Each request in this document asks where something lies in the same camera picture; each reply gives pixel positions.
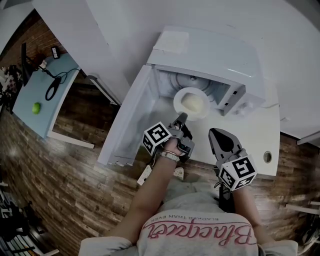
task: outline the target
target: green apple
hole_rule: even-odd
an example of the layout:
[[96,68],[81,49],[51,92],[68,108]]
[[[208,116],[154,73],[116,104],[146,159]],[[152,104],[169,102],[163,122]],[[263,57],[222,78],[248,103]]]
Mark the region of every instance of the green apple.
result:
[[41,104],[39,102],[34,103],[33,107],[32,107],[32,113],[34,113],[35,115],[39,114],[41,109]]

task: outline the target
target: open cabinet door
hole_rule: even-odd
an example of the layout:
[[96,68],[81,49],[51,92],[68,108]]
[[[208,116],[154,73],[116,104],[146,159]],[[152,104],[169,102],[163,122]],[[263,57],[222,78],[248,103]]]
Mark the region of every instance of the open cabinet door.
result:
[[126,95],[103,144],[98,162],[132,165],[159,99],[152,67],[144,65]]

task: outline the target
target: round hole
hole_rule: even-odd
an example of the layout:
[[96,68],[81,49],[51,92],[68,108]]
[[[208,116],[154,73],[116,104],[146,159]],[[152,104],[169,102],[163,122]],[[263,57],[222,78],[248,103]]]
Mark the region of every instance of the round hole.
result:
[[271,152],[270,151],[266,151],[263,155],[263,160],[269,164],[272,160],[272,155],[271,155]]

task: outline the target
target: hand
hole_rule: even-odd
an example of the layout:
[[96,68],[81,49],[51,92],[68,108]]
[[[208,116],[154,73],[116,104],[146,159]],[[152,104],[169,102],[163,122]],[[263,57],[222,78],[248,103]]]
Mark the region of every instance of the hand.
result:
[[181,156],[182,152],[178,149],[178,139],[170,138],[164,145],[164,150],[175,153],[177,156]]

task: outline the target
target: white wall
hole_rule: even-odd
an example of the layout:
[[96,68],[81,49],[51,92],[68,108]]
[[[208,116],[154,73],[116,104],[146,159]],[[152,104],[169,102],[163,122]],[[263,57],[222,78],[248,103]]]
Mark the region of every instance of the white wall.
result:
[[34,0],[36,11],[87,75],[122,102],[130,88],[85,0]]
[[0,54],[19,25],[34,9],[30,2],[0,9]]
[[284,132],[320,131],[320,14],[308,2],[303,13],[313,22],[288,3],[296,0],[86,1],[130,84],[165,25],[216,31],[256,47],[265,79],[277,86],[280,116],[290,118]]

